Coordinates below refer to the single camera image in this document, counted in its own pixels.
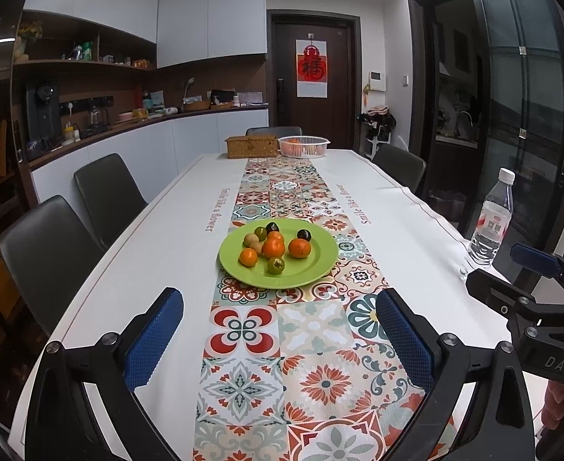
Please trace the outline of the person hand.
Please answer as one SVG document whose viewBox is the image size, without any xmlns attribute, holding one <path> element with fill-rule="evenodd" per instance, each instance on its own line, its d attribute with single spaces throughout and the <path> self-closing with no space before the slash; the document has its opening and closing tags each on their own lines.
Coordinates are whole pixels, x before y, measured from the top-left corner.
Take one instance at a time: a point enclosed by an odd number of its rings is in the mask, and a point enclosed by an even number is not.
<svg viewBox="0 0 564 461">
<path fill-rule="evenodd" d="M 564 417 L 564 384 L 549 381 L 544 393 L 541 422 L 548 431 L 555 431 Z"/>
</svg>

